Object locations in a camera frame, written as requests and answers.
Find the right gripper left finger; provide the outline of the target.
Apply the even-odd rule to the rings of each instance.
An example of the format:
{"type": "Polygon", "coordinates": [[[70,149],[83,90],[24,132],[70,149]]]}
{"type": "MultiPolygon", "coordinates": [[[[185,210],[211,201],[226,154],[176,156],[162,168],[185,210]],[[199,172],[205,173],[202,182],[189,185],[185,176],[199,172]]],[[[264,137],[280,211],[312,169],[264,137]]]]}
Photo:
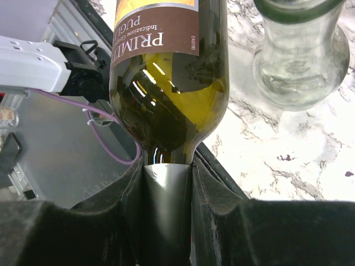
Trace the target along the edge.
{"type": "Polygon", "coordinates": [[[135,265],[124,212],[142,165],[72,209],[1,202],[1,265],[135,265]]]}

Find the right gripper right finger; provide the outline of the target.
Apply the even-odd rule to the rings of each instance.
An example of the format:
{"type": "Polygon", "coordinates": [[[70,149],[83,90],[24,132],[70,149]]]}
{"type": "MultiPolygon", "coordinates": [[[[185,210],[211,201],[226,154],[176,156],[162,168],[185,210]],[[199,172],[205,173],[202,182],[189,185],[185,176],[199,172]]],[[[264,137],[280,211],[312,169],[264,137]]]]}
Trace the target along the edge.
{"type": "Polygon", "coordinates": [[[199,158],[192,172],[197,265],[354,264],[354,203],[243,199],[199,158]]]}

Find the green bottle brown label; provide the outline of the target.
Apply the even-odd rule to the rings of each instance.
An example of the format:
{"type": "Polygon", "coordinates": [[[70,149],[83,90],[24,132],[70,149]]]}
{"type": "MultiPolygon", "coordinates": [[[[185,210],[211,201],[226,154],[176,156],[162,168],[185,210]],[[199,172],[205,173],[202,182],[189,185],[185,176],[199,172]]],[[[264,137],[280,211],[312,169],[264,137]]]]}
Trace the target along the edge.
{"type": "Polygon", "coordinates": [[[117,1],[109,97],[143,151],[140,265],[188,265],[194,152],[229,94],[225,1],[117,1]]]}

